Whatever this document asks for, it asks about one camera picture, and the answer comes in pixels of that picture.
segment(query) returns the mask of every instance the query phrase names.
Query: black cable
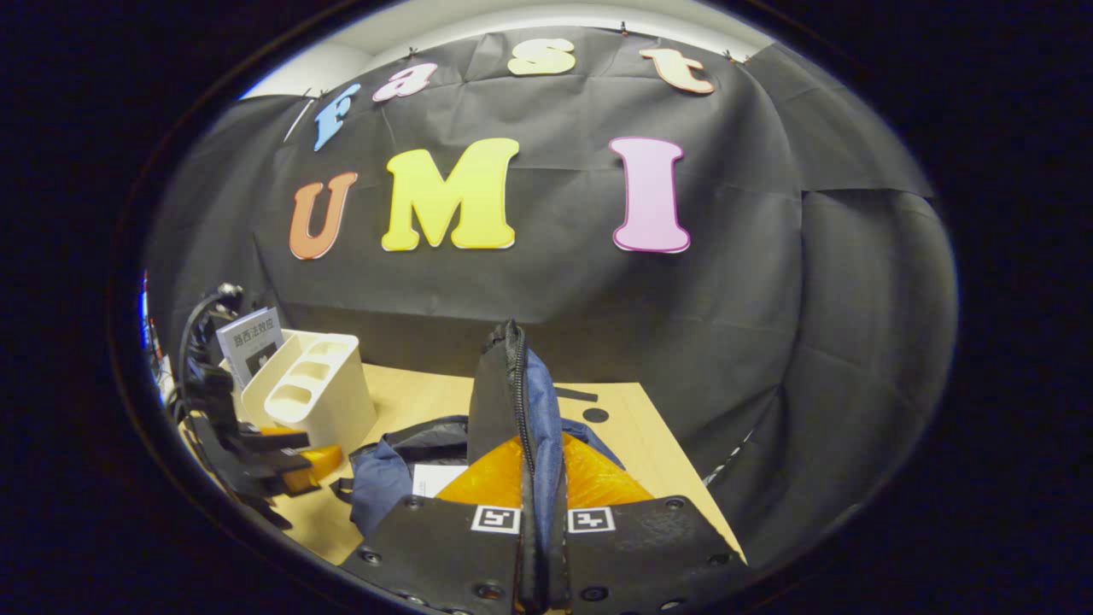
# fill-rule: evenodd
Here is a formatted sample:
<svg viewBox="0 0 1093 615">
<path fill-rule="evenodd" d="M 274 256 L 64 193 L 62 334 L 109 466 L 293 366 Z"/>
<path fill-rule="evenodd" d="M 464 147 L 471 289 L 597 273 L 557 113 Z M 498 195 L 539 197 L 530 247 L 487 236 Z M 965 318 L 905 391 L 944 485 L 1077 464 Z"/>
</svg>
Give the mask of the black cable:
<svg viewBox="0 0 1093 615">
<path fill-rule="evenodd" d="M 221 300 L 221 299 L 223 299 L 225 297 L 228 297 L 231 295 L 232 295 L 232 292 L 224 292 L 224 291 L 218 289 L 214 294 L 212 294 L 210 296 L 207 296 L 205 298 L 201 299 L 201 301 L 198 303 L 196 307 L 193 307 L 193 311 L 190 312 L 189 319 L 186 320 L 186 327 L 183 328 L 183 343 L 181 343 L 181 347 L 178 350 L 178 375 L 179 376 L 178 376 L 178 378 L 177 378 L 177 380 L 175 382 L 175 393 L 177 394 L 176 404 L 178 405 L 178 407 L 175 409 L 174 411 L 171 411 L 172 417 L 175 419 L 175 426 L 176 426 L 176 428 L 177 428 L 177 425 L 180 423 L 180 421 L 178 418 L 179 413 L 181 414 L 181 421 L 186 421 L 187 418 L 189 418 L 189 414 L 190 414 L 190 411 L 189 411 L 189 409 L 187 407 L 187 404 L 186 404 L 186 402 L 187 402 L 187 397 L 186 397 L 186 376 L 189 372 L 189 366 L 187 365 L 186 360 L 189 358 L 190 343 L 191 343 L 192 336 L 193 336 L 193 332 L 191 330 L 193 329 L 193 326 L 197 323 L 198 319 L 200 319 L 201 316 L 204 315 L 205 310 L 208 310 L 209 307 L 212 304 L 214 304 L 214 303 L 216 303 L 216 301 L 219 301 L 219 300 Z M 190 422 L 190 424 L 187 426 L 187 428 L 190 430 L 190 433 L 193 436 L 193 440 L 192 440 L 193 443 L 197 445 L 197 447 L 200 449 L 199 459 L 201 459 L 201 458 L 208 459 L 209 456 L 208 456 L 208 453 L 205 453 L 204 446 L 201 443 L 201 438 L 197 435 L 197 430 L 195 430 L 192 428 L 192 425 L 193 425 L 192 422 Z M 232 490 L 227 488 L 227 484 L 224 483 L 223 478 L 221 478 L 220 473 L 216 472 L 216 468 L 213 464 L 211 464 L 211 463 L 209 464 L 209 470 L 212 471 L 213 477 L 216 478 L 216 482 L 224 488 L 224 492 L 228 495 L 228 497 L 232 498 L 233 500 L 237 501 L 237 502 L 240 501 L 239 497 L 237 495 L 233 494 Z"/>
</svg>

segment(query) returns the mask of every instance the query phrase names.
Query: foam letter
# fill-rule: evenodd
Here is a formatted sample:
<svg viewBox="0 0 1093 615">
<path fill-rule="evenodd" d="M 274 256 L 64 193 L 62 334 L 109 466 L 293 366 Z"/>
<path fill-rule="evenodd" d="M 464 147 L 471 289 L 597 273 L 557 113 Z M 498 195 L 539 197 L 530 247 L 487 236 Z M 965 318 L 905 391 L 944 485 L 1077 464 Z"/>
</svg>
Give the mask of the foam letter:
<svg viewBox="0 0 1093 615">
<path fill-rule="evenodd" d="M 691 74 L 691 69 L 701 69 L 702 62 L 684 58 L 683 54 L 675 49 L 642 49 L 642 57 L 653 58 L 653 63 L 656 64 L 660 79 L 680 90 L 698 94 L 709 94 L 714 91 L 713 83 L 701 81 Z"/>
<path fill-rule="evenodd" d="M 376 90 L 376 93 L 372 95 L 372 99 L 381 103 L 395 96 L 409 96 L 410 94 L 421 92 L 428 85 L 428 78 L 433 75 L 433 71 L 435 70 L 436 64 L 428 62 L 396 72 L 388 80 L 388 83 Z"/>
<path fill-rule="evenodd" d="M 622 156 L 626 175 L 626 220 L 615 228 L 615 245 L 635 251 L 683 251 L 691 235 L 675 215 L 673 163 L 683 157 L 675 143 L 620 137 L 611 150 Z"/>
<path fill-rule="evenodd" d="M 345 114 L 349 113 L 349 106 L 352 103 L 349 97 L 356 94 L 360 88 L 360 83 L 350 85 L 315 116 L 315 123 L 319 126 L 319 138 L 315 141 L 315 151 L 319 151 L 319 147 L 326 144 L 330 137 L 334 135 L 334 132 L 341 130 L 341 119 L 339 118 L 345 117 Z"/>
<path fill-rule="evenodd" d="M 318 258 L 326 253 L 338 238 L 341 227 L 342 212 L 345 210 L 345 193 L 356 181 L 356 173 L 342 173 L 330 179 L 330 204 L 327 205 L 327 218 L 322 222 L 322 230 L 315 236 L 307 232 L 312 222 L 312 209 L 315 197 L 322 191 L 322 182 L 308 184 L 296 190 L 296 209 L 292 212 L 292 226 L 289 227 L 289 249 L 301 260 Z"/>
<path fill-rule="evenodd" d="M 411 216 L 433 247 L 440 245 L 456 208 L 459 225 L 451 243 L 463 248 L 502 248 L 513 245 L 516 232 L 505 223 L 505 175 L 508 161 L 520 145 L 512 139 L 474 141 L 451 169 L 440 177 L 427 150 L 402 152 L 387 163 L 395 175 L 391 189 L 391 223 L 380 239 L 384 249 L 400 251 L 418 247 Z"/>
<path fill-rule="evenodd" d="M 513 74 L 555 74 L 577 66 L 577 58 L 566 51 L 573 50 L 573 43 L 565 38 L 533 38 L 513 47 L 508 70 Z"/>
</svg>

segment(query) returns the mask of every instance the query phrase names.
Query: orange fabric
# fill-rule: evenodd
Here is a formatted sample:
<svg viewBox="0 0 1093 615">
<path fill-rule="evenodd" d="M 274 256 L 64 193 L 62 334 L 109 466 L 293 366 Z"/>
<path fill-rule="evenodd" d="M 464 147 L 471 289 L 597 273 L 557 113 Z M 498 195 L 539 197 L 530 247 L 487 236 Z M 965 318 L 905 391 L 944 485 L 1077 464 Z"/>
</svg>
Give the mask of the orange fabric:
<svg viewBox="0 0 1093 615">
<path fill-rule="evenodd" d="M 611 460 L 563 435 L 568 508 L 595 508 L 651 500 L 653 496 Z M 513 438 L 471 464 L 437 498 L 468 505 L 520 508 L 522 449 Z"/>
</svg>

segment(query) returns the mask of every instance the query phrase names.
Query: white wall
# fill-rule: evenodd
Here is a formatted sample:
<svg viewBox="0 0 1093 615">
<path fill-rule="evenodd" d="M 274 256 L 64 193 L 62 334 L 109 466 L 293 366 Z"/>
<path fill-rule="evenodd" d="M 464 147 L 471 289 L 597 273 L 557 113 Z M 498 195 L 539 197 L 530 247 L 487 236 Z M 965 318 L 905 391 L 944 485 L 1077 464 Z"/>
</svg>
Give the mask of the white wall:
<svg viewBox="0 0 1093 615">
<path fill-rule="evenodd" d="M 268 74 L 242 97 L 303 95 L 308 87 L 312 88 L 308 96 L 318 96 L 320 91 L 331 90 L 365 72 L 371 59 L 371 55 L 356 47 L 318 43 Z"/>
<path fill-rule="evenodd" d="M 330 40 L 345 44 L 367 40 L 374 46 L 367 68 L 372 70 L 404 57 L 408 47 L 427 49 L 469 36 L 520 27 L 618 28 L 623 21 L 631 32 L 665 36 L 715 54 L 729 50 L 741 60 L 774 42 L 726 13 L 689 0 L 628 0 L 613 4 L 602 0 L 596 3 L 479 0 L 439 4 L 435 0 L 411 0 L 362 20 Z"/>
<path fill-rule="evenodd" d="M 408 0 L 372 14 L 299 54 L 243 97 L 309 95 L 404 57 L 487 32 L 583 25 L 665 36 L 744 59 L 774 39 L 731 15 L 692 0 Z"/>
</svg>

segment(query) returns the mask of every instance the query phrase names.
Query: pink letter i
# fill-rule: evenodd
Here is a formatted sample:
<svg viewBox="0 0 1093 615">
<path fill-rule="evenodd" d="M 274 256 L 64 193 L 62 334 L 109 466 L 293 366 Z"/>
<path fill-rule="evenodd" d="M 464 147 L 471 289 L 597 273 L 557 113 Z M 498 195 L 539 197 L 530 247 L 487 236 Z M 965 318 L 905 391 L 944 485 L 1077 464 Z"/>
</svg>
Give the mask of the pink letter i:
<svg viewBox="0 0 1093 615">
<path fill-rule="evenodd" d="M 615 245 L 635 251 L 683 251 L 691 235 L 675 216 L 672 165 L 683 157 L 675 143 L 620 137 L 610 144 L 626 175 L 626 220 L 615 228 Z"/>
</svg>

